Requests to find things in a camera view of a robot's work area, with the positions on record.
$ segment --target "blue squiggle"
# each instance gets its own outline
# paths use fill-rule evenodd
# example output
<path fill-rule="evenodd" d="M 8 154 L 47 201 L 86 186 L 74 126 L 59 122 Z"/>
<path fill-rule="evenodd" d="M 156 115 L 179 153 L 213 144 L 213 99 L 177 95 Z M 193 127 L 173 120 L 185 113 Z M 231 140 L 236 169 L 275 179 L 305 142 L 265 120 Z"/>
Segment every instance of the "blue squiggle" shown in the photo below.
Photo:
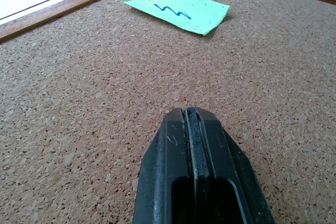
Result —
<path fill-rule="evenodd" d="M 189 17 L 189 15 L 187 14 L 187 13 L 185 13 L 185 12 L 183 12 L 183 13 L 181 13 L 181 12 L 178 12 L 178 13 L 176 13 L 173 9 L 171 9 L 169 6 L 165 6 L 165 7 L 163 7 L 163 8 L 161 8 L 161 7 L 159 7 L 157 4 L 154 4 L 157 8 L 159 8 L 160 10 L 166 10 L 166 8 L 167 9 L 169 9 L 169 10 L 171 10 L 175 15 L 177 15 L 177 16 L 180 16 L 181 14 L 183 15 L 183 16 L 185 16 L 185 17 L 187 17 L 188 19 L 191 19 L 190 17 Z"/>

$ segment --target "black plastic part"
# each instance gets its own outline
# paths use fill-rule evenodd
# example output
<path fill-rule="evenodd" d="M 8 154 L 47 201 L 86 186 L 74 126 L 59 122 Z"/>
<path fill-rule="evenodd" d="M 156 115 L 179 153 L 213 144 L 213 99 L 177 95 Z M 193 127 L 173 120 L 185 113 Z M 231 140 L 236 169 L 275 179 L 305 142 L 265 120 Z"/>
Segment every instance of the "black plastic part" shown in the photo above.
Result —
<path fill-rule="evenodd" d="M 275 223 L 251 164 L 216 116 L 168 113 L 143 157 L 133 224 Z"/>

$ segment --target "green paper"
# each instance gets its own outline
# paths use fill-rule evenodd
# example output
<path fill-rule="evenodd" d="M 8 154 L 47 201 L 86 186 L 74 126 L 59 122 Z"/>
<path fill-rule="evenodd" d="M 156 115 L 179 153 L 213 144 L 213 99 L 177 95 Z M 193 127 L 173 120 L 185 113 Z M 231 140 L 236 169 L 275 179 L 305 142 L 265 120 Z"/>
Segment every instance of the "green paper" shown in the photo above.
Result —
<path fill-rule="evenodd" d="M 212 0 L 130 0 L 124 3 L 202 35 L 217 27 L 230 9 Z"/>

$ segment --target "cork surface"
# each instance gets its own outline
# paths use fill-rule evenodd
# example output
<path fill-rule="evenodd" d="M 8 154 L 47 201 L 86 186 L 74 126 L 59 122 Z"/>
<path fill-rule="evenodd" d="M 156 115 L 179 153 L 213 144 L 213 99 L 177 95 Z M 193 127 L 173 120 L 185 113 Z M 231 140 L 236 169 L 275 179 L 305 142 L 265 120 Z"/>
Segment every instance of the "cork surface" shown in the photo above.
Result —
<path fill-rule="evenodd" d="M 101 0 L 1 45 L 0 223 L 131 223 L 166 112 L 217 115 L 277 223 L 336 220 L 336 6 L 215 0 L 202 37 Z"/>

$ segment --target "cork board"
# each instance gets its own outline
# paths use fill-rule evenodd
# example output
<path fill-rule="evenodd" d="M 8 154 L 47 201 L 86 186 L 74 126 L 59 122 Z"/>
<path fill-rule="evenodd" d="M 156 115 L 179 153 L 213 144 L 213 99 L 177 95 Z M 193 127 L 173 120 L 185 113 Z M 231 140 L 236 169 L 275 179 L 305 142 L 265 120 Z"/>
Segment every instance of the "cork board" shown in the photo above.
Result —
<path fill-rule="evenodd" d="M 334 223 L 336 7 L 214 0 L 205 37 L 100 0 L 1 44 L 0 222 L 131 223 L 165 113 L 217 115 L 277 223 Z"/>

